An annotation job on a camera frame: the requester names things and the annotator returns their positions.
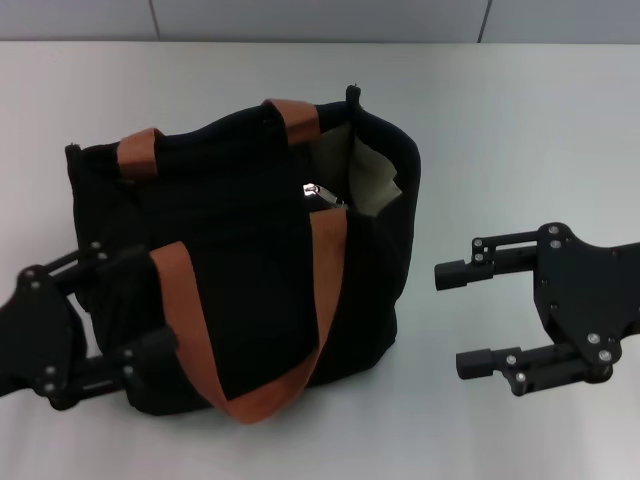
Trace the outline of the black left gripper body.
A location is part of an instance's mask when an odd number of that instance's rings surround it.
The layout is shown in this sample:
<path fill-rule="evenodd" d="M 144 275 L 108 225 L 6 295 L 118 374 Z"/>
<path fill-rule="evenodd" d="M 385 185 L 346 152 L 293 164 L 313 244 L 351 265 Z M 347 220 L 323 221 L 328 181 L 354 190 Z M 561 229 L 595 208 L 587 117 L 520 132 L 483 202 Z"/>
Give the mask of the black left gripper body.
<path fill-rule="evenodd" d="M 71 290 L 48 265 L 20 272 L 1 307 L 1 395 L 29 389 L 64 411 L 77 405 L 73 371 L 87 356 L 82 321 Z"/>

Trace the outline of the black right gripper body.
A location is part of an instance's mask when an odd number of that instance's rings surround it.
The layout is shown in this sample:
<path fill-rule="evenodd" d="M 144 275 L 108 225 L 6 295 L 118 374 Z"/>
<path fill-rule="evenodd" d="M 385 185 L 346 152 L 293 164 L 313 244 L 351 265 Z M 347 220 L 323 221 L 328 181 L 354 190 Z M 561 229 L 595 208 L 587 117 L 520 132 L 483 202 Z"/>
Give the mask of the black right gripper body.
<path fill-rule="evenodd" d="M 546 333 L 581 363 L 587 383 L 601 383 L 639 333 L 639 245 L 597 247 L 562 223 L 536 239 L 534 303 Z"/>

